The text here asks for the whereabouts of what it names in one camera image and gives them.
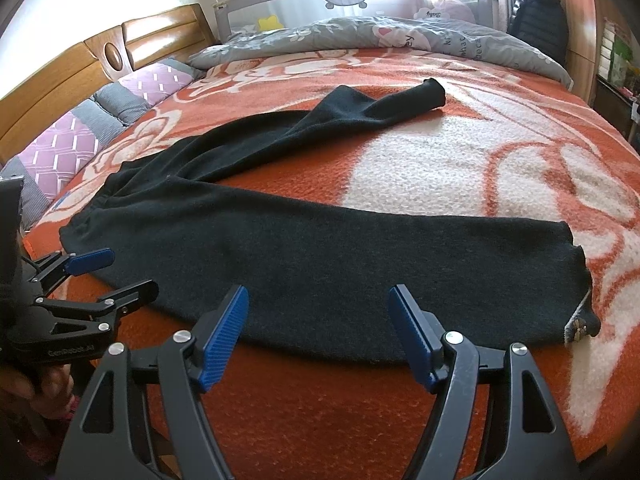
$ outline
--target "wooden headboard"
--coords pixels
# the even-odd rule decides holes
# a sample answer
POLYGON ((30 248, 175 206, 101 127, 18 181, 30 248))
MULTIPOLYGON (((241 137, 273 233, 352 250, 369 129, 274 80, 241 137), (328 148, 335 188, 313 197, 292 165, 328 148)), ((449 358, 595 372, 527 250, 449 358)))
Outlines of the wooden headboard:
POLYGON ((65 50, 0 100, 0 164, 109 82, 218 43, 199 4, 130 20, 65 50))

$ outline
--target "orange and white blanket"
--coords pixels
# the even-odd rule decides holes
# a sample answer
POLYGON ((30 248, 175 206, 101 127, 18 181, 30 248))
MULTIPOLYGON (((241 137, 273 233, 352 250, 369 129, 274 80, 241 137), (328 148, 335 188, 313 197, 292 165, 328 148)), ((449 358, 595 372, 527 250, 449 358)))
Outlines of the orange and white blanket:
MULTIPOLYGON (((407 48, 222 64, 99 153, 27 236, 26 246, 33 256, 59 249, 59 227, 125 160, 249 114, 311 109, 340 84, 380 97, 428 77, 446 90, 441 112, 299 153, 225 183, 377 212, 567 222, 587 256, 602 330, 569 348, 534 354, 584 459, 615 440, 640 404, 640 158, 559 82, 407 48)), ((58 295, 90 300, 103 291, 104 285, 83 276, 58 295)), ((134 347, 157 344, 178 326, 143 309, 126 318, 121 337, 134 347)), ((245 345, 205 400, 241 479, 308 478, 312 470, 315 479, 353 478, 354 472, 399 478, 431 402, 405 368, 308 362, 245 345)), ((161 426, 159 409, 154 396, 152 414, 161 426)), ((478 412, 484 412, 481 404, 478 412)), ((467 468, 481 422, 472 431, 467 468)))

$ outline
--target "person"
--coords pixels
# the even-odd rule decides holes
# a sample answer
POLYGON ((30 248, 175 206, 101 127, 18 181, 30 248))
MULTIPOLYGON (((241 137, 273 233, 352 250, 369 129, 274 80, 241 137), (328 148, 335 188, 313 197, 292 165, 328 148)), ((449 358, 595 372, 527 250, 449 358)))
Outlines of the person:
POLYGON ((38 371, 39 388, 15 368, 0 364, 0 410, 20 414, 25 406, 49 419, 64 417, 73 402, 74 380, 70 365, 38 371))

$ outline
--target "metal screw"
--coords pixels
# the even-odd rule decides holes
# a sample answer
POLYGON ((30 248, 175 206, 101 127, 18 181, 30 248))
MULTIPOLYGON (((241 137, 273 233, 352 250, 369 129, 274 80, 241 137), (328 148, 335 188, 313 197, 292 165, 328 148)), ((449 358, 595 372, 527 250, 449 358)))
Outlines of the metal screw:
POLYGON ((522 343, 514 343, 511 345, 511 351, 516 355, 524 355, 527 353, 527 347, 522 343))
POLYGON ((188 330, 178 330, 174 334, 174 341, 177 343, 186 343, 189 339, 191 339, 191 332, 188 330))
POLYGON ((124 352, 124 345, 122 343, 114 343, 109 347, 109 353, 111 355, 120 355, 124 352))
POLYGON ((465 337, 460 332, 452 331, 452 332, 447 332, 444 335, 444 339, 446 339, 447 342, 452 345, 459 345, 464 341, 465 337))

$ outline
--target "blue gripper pad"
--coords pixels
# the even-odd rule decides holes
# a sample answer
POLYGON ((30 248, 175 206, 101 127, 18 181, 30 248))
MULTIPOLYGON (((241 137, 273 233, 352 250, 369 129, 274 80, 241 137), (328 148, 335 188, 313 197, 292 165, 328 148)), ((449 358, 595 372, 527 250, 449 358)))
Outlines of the blue gripper pad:
POLYGON ((65 264, 65 272, 72 276, 82 276, 94 270, 109 267, 116 259, 111 249, 100 249, 91 253, 69 256, 65 264))
POLYGON ((436 393, 446 378, 440 338, 404 285, 389 291, 388 312, 415 381, 429 393, 436 393))
POLYGON ((199 375, 196 380, 203 392, 208 392, 222 379, 247 313, 249 293, 244 286, 230 291, 219 309, 202 316, 193 332, 210 334, 209 338, 197 336, 196 353, 199 354, 199 375))

